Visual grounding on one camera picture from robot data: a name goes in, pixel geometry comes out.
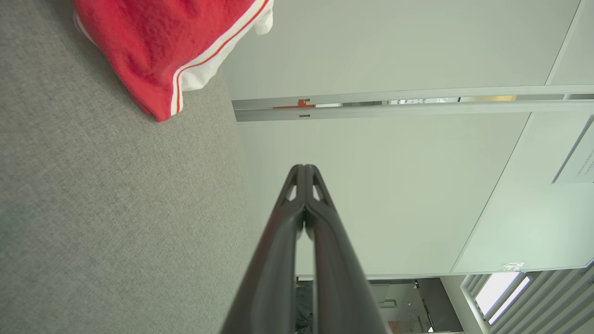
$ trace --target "white trim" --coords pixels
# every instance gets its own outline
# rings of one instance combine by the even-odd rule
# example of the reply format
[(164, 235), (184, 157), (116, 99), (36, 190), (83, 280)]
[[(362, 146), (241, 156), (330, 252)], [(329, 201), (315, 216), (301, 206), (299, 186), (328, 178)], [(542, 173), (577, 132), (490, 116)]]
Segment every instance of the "white trim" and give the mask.
[(586, 7), (585, 3), (590, 0), (581, 0), (580, 3), (577, 5), (576, 13), (573, 15), (573, 20), (569, 25), (569, 29), (567, 30), (567, 34), (565, 34), (565, 39), (563, 40), (563, 44), (561, 44), (561, 49), (559, 49), (559, 53), (557, 54), (557, 58), (553, 63), (553, 67), (551, 68), (551, 72), (549, 72), (549, 76), (546, 78), (545, 85), (551, 85), (553, 78), (557, 74), (557, 69), (561, 65), (561, 61), (565, 56), (565, 52), (571, 43), (571, 38), (573, 37), (574, 32), (576, 31), (577, 22), (582, 17), (582, 13), (584, 11), (584, 7)]
[(475, 299), (470, 295), (470, 291), (468, 291), (466, 288), (471, 281), (472, 275), (467, 275), (466, 278), (464, 278), (462, 285), (460, 285), (460, 289), (462, 290), (462, 294), (464, 295), (464, 298), (466, 298), (466, 302), (472, 311), (472, 315), (475, 316), (475, 320), (481, 328), (483, 334), (491, 334), (491, 325), (486, 322), (485, 319), (483, 319), (483, 315), (481, 311), (479, 311), (479, 308), (475, 303)]
[[(206, 83), (208, 83), (209, 79), (216, 74), (219, 65), (228, 56), (235, 44), (237, 44), (237, 41), (239, 41), (239, 39), (241, 39), (241, 37), (243, 37), (243, 35), (245, 35), (247, 31), (258, 21), (259, 18), (255, 17), (256, 14), (260, 12), (258, 15), (264, 15), (270, 10), (273, 5), (273, 0), (268, 0), (266, 6), (262, 8), (264, 2), (265, 0), (255, 0), (248, 10), (245, 11), (245, 13), (237, 21), (235, 21), (231, 28), (219, 36), (219, 38), (217, 38), (217, 40), (214, 41), (214, 43), (210, 45), (208, 49), (206, 49), (206, 51), (192, 59), (190, 62), (184, 64), (174, 72), (172, 78), (173, 93), (170, 106), (170, 112), (172, 116), (176, 114), (178, 109), (178, 95), (179, 111), (181, 111), (184, 107), (184, 97), (181, 92), (178, 92), (178, 86), (180, 91), (195, 90), (204, 87)], [(208, 62), (200, 65), (199, 67), (193, 68), (194, 71), (188, 70), (188, 67), (200, 64), (207, 59), (209, 59)], [(188, 87), (183, 87), (182, 83), (187, 83)]]
[[(299, 275), (295, 274), (295, 276), (299, 277), (299, 279), (314, 279), (315, 275)], [(443, 276), (460, 276), (460, 274), (450, 275), (450, 274), (404, 274), (404, 275), (365, 275), (365, 279), (368, 281), (371, 280), (381, 280), (381, 279), (423, 279), (423, 278), (440, 278)]]
[[(587, 266), (570, 266), (570, 267), (554, 267), (554, 268), (538, 268), (538, 269), (530, 269), (530, 270), (521, 270), (521, 272), (523, 273), (532, 273), (532, 272), (546, 272), (546, 271), (552, 271), (552, 270), (573, 270), (573, 269), (584, 269), (587, 268)], [(476, 273), (448, 273), (448, 274), (443, 274), (440, 275), (440, 277), (443, 276), (463, 276), (463, 275), (488, 275), (488, 274), (493, 274), (493, 273), (499, 273), (499, 272), (476, 272)]]
[(289, 121), (330, 118), (370, 118), (408, 115), (493, 114), (510, 112), (592, 111), (594, 100), (494, 101), (417, 103), (336, 108), (293, 108), (236, 111), (238, 122)]
[(423, 90), (396, 90), (392, 92), (371, 92), (353, 94), (332, 94), (317, 96), (278, 97), (274, 99), (235, 100), (235, 110), (267, 109), (278, 106), (297, 105), (300, 99), (309, 99), (309, 105), (325, 103), (352, 103), (365, 101), (389, 101), (407, 99), (430, 99), (436, 97), (462, 96), (501, 96), (501, 95), (546, 95), (546, 94), (587, 94), (594, 93), (594, 85), (559, 85), (559, 86), (508, 86), (474, 87)]
[(95, 41), (91, 38), (91, 36), (87, 32), (87, 29), (84, 27), (83, 22), (80, 20), (80, 17), (78, 16), (78, 13), (76, 13), (76, 11), (74, 11), (74, 26), (76, 27), (78, 32), (83, 34), (84, 37), (86, 37), (88, 40), (91, 41), (91, 43), (93, 43), (93, 44), (95, 44), (95, 46), (97, 46), (97, 43), (95, 43)]

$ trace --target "white wall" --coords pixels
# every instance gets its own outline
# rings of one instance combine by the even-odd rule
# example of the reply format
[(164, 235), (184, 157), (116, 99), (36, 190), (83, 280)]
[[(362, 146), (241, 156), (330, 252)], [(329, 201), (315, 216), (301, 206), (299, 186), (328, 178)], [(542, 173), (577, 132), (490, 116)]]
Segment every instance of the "white wall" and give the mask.
[(464, 328), (464, 331), (467, 334), (489, 334), (488, 324), (484, 321), (479, 324), (479, 321), (470, 309), (466, 297), (462, 293), (460, 286), (462, 285), (462, 282), (464, 282), (464, 278), (466, 278), (466, 276), (440, 277), (441, 283), (444, 285), (448, 297), (450, 297), (451, 304), (456, 311), (456, 315), (458, 315), (458, 320), (460, 320), (460, 324), (462, 325), (462, 328)]
[[(439, 275), (450, 272), (526, 120), (526, 113), (434, 115), (238, 128), (263, 225), (289, 169), (313, 163), (367, 275)], [(313, 268), (303, 235), (296, 274)]]
[(222, 68), (233, 100), (542, 85), (578, 3), (277, 0)]

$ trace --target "white panel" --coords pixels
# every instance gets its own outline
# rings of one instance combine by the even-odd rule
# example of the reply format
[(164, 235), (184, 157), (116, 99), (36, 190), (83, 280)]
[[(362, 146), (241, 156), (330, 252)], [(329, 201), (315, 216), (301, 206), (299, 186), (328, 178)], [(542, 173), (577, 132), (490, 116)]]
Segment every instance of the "white panel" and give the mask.
[[(257, 218), (291, 166), (317, 165), (367, 275), (448, 273), (527, 113), (240, 122)], [(298, 241), (296, 273), (313, 274)]]
[(550, 84), (594, 84), (594, 0), (582, 0)]
[(592, 334), (594, 333), (594, 318), (583, 324), (581, 327), (576, 329), (572, 334)]
[(462, 293), (461, 285), (466, 276), (443, 276), (441, 283), (450, 298), (451, 305), (467, 334), (489, 334), (489, 324), (480, 317), (475, 317), (473, 309)]
[(579, 0), (278, 0), (222, 68), (232, 100), (543, 85)]
[(585, 266), (594, 257), (594, 184), (552, 184), (591, 112), (533, 113), (453, 272)]

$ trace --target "cutout hole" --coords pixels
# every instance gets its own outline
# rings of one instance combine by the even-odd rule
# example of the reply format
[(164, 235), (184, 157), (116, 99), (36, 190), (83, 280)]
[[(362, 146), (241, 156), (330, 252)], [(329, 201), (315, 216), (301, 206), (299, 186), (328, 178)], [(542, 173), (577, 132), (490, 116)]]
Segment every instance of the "cutout hole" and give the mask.
[(316, 201), (320, 201), (320, 195), (318, 194), (318, 188), (315, 185), (313, 185), (312, 187), (314, 188), (314, 199)]
[(289, 201), (292, 201), (292, 200), (295, 199), (295, 197), (297, 197), (297, 186), (296, 185), (291, 185), (291, 188), (287, 192), (287, 199)]

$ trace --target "light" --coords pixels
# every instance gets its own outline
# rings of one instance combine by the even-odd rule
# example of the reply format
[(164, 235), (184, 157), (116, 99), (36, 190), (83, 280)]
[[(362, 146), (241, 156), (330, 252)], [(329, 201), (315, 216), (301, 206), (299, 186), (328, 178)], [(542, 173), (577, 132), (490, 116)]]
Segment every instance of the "light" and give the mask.
[(483, 314), (489, 313), (489, 310), (506, 291), (508, 286), (514, 281), (519, 272), (495, 273), (487, 280), (483, 288), (476, 295), (476, 303)]
[(332, 108), (340, 106), (342, 106), (342, 103), (322, 103), (320, 105), (315, 105), (316, 108)]
[(528, 283), (530, 283), (530, 277), (526, 277), (522, 280), (520, 285), (518, 285), (518, 287), (514, 290), (514, 292), (511, 293), (509, 298), (507, 298), (507, 300), (503, 303), (503, 305), (499, 308), (499, 310), (497, 310), (497, 312), (495, 312), (495, 314), (493, 314), (493, 317), (489, 319), (489, 324), (493, 324), (497, 321), (497, 319), (499, 319), (499, 317), (503, 314), (503, 312), (505, 312), (507, 310), (507, 307), (509, 307), (509, 305), (511, 303), (513, 303), (514, 300), (516, 300), (516, 298), (518, 297), (520, 292), (522, 292), (522, 290), (524, 290), (524, 288), (526, 287), (526, 285), (528, 285)]

